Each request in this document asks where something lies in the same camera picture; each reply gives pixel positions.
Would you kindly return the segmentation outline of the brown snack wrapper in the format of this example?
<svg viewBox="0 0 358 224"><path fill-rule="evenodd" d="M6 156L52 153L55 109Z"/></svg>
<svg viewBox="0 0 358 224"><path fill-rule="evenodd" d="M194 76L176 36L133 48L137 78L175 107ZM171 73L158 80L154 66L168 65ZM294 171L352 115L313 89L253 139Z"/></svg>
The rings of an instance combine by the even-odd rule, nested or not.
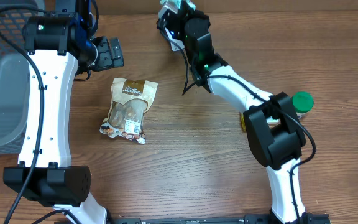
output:
<svg viewBox="0 0 358 224"><path fill-rule="evenodd" d="M115 78L111 85L108 117L99 128L110 138L122 137L138 144L146 143L143 132L144 114L152 106L158 83L148 80Z"/></svg>

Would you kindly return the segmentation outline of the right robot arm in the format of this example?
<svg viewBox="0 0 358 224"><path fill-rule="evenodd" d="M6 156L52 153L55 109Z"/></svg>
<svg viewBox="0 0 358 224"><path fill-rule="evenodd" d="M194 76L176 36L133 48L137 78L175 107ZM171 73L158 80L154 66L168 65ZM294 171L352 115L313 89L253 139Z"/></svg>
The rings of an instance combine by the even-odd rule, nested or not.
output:
<svg viewBox="0 0 358 224"><path fill-rule="evenodd" d="M292 99L273 95L241 78L214 51L210 19L190 1L161 1L157 27L185 59L194 84L218 95L242 113L249 148L266 168L272 206L266 215L246 215L244 223L311 223L301 201L298 166L306 143Z"/></svg>

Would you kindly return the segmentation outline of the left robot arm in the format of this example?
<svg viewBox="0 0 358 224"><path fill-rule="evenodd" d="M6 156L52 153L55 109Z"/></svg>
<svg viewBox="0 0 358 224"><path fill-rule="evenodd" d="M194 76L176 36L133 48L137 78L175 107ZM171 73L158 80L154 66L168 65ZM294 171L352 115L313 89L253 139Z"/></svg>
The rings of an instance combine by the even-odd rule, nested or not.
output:
<svg viewBox="0 0 358 224"><path fill-rule="evenodd" d="M70 223L112 223L91 194L90 169L71 163L68 139L79 74L124 64L119 42L96 37L98 20L94 1L57 1L53 11L37 9L28 18L17 48L29 63L27 126L17 164L4 169L3 181L17 198L51 207Z"/></svg>

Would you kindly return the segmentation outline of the yellow liquid bottle silver cap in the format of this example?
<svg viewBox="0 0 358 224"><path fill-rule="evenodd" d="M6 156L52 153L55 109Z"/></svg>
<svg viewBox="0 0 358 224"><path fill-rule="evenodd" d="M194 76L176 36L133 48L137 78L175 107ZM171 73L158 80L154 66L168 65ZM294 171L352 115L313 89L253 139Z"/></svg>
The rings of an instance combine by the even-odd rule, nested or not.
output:
<svg viewBox="0 0 358 224"><path fill-rule="evenodd" d="M245 123L244 115L243 113L239 113L239 115L240 115L242 131L246 133L246 123Z"/></svg>

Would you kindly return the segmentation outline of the green lidded jar with tissues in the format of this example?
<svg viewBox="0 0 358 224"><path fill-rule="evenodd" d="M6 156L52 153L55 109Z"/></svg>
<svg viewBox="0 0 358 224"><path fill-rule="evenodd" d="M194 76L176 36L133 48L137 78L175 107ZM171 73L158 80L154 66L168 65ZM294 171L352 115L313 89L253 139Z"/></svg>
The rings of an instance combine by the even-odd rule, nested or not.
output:
<svg viewBox="0 0 358 224"><path fill-rule="evenodd" d="M314 106L313 96L306 91L299 91L295 93L291 99L299 118L307 114Z"/></svg>

